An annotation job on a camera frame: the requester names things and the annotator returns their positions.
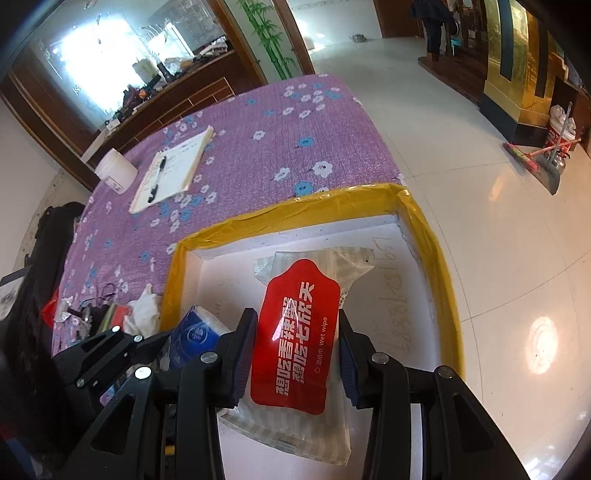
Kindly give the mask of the white plastic bag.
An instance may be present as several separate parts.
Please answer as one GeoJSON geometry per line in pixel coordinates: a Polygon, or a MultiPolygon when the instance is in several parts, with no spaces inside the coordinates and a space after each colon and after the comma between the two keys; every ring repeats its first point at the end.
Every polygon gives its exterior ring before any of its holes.
{"type": "Polygon", "coordinates": [[[140,296],[128,303],[128,307],[130,312],[124,316],[122,324],[126,334],[148,338],[158,333],[161,296],[153,292],[151,284],[147,284],[140,296]]]}

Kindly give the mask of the blue floral tissue pack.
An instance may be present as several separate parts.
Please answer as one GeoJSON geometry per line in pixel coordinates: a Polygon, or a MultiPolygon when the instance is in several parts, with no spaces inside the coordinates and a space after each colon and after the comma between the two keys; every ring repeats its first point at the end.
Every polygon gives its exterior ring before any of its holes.
{"type": "Polygon", "coordinates": [[[219,338],[228,332],[214,314],[193,305],[169,337],[169,369],[182,368],[202,353],[214,350],[219,338]]]}

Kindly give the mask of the red label wet wipes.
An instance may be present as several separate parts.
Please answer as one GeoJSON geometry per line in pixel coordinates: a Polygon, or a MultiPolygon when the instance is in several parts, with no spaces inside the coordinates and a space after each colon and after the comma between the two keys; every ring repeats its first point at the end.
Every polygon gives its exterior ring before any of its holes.
{"type": "Polygon", "coordinates": [[[370,248],[277,251],[254,260],[266,287],[245,396],[221,420],[284,453],[345,465],[351,456],[339,374],[339,309],[374,268],[370,248]]]}

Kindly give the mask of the yellow taped white box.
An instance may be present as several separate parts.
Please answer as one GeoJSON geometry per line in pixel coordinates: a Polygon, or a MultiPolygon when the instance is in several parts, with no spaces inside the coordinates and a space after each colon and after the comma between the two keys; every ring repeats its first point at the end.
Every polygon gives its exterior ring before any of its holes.
{"type": "Polygon", "coordinates": [[[193,228],[177,243],[161,306],[173,328],[192,305],[235,328],[263,304],[256,259],[278,251],[370,248],[375,265],[344,303],[353,330],[402,364],[464,369],[460,319],[445,256],[421,208],[396,184],[348,187],[290,199],[193,228]]]}

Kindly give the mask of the colourful sponge pack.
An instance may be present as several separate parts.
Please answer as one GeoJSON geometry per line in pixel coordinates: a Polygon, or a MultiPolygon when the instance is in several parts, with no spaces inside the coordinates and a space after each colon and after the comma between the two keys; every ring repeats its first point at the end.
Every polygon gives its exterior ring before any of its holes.
{"type": "Polygon", "coordinates": [[[132,313],[132,308],[128,305],[118,305],[107,302],[99,309],[98,333],[103,333],[113,327],[123,327],[124,318],[132,313]]]}

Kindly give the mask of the black bag on chair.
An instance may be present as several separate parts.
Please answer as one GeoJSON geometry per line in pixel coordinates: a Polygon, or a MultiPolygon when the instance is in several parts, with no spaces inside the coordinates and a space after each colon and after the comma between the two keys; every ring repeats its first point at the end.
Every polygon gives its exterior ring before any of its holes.
{"type": "Polygon", "coordinates": [[[50,328],[41,312],[59,287],[74,224],[84,210],[79,202],[48,207],[41,216],[26,273],[8,315],[1,321],[1,356],[8,365],[25,371],[50,358],[50,328]]]}

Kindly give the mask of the red bag beside table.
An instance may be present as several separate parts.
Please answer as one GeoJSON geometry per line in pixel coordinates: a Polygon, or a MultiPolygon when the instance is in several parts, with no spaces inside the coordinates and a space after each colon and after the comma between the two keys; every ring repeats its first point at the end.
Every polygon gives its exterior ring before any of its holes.
{"type": "Polygon", "coordinates": [[[47,301],[40,312],[41,320],[50,330],[54,328],[54,319],[58,307],[58,300],[59,288],[56,288],[52,297],[47,301]]]}

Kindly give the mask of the black pen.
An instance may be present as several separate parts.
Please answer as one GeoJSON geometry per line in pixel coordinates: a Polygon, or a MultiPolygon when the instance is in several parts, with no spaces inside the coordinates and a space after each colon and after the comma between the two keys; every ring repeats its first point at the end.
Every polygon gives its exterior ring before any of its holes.
{"type": "Polygon", "coordinates": [[[156,176],[155,176],[155,178],[153,180],[153,183],[152,183],[152,186],[150,188],[149,196],[148,196],[148,199],[147,199],[148,205],[150,205],[154,201],[154,199],[156,197],[156,194],[157,194],[157,191],[158,191],[158,187],[159,187],[160,178],[161,178],[161,175],[162,175],[163,170],[165,168],[166,161],[167,161],[167,157],[165,155],[163,155],[162,158],[161,158],[161,160],[160,160],[160,163],[159,163],[159,165],[157,167],[156,176]]]}

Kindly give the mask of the white plastic jar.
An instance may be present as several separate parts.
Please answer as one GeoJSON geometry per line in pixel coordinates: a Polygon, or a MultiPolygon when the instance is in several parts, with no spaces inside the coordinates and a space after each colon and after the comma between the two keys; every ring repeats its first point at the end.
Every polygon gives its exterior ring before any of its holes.
{"type": "Polygon", "coordinates": [[[135,180],[137,169],[122,154],[111,148],[96,166],[95,174],[117,194],[123,194],[135,180]]]}

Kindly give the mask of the white paper notepad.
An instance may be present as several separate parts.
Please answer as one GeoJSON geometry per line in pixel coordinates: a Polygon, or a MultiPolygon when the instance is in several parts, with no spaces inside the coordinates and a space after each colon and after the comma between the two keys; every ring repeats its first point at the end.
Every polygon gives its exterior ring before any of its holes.
{"type": "Polygon", "coordinates": [[[129,213],[140,213],[150,206],[186,191],[213,133],[214,128],[208,126],[203,132],[188,138],[183,143],[163,152],[157,152],[136,190],[129,206],[129,213]],[[156,197],[148,205],[150,188],[163,155],[167,157],[166,165],[160,178],[156,197]]]}

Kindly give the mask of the broom and dustpan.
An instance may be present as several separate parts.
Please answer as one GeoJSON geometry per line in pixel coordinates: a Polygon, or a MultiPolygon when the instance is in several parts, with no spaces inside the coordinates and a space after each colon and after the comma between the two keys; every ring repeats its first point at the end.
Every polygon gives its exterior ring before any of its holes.
{"type": "Polygon", "coordinates": [[[581,142],[576,136],[576,122],[572,118],[573,102],[566,110],[555,105],[550,111],[549,130],[545,145],[526,152],[519,146],[505,142],[503,148],[524,167],[546,190],[555,195],[570,158],[570,149],[581,142]]]}

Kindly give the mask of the wooden sideboard with clutter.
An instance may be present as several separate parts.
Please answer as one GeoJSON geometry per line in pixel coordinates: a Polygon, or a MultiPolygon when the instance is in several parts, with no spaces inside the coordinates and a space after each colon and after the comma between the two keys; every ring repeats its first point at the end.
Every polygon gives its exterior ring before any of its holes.
{"type": "Polygon", "coordinates": [[[96,167],[110,149],[125,153],[154,132],[207,106],[259,88],[266,80],[235,50],[193,66],[175,82],[140,104],[113,132],[101,132],[81,161],[96,167]]]}

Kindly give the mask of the purple floral tablecloth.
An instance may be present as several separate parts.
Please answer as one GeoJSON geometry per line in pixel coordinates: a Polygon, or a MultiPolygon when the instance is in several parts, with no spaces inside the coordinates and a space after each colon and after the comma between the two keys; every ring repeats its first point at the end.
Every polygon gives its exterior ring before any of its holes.
{"type": "Polygon", "coordinates": [[[134,191],[99,184],[68,251],[58,297],[72,307],[125,304],[162,293],[177,243],[203,228],[290,198],[341,187],[402,183],[400,168],[356,95],[330,74],[245,92],[194,112],[128,151],[145,172],[154,156],[212,128],[187,190],[146,210],[134,191]]]}

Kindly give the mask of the person in dark coat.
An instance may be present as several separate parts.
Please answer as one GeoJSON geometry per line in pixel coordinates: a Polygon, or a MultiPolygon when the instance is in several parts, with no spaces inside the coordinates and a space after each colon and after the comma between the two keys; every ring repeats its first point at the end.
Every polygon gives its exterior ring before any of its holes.
{"type": "Polygon", "coordinates": [[[437,62],[441,52],[442,28],[447,26],[451,35],[459,33],[454,15],[441,0],[414,0],[411,15],[423,24],[427,36],[428,58],[437,62]]]}

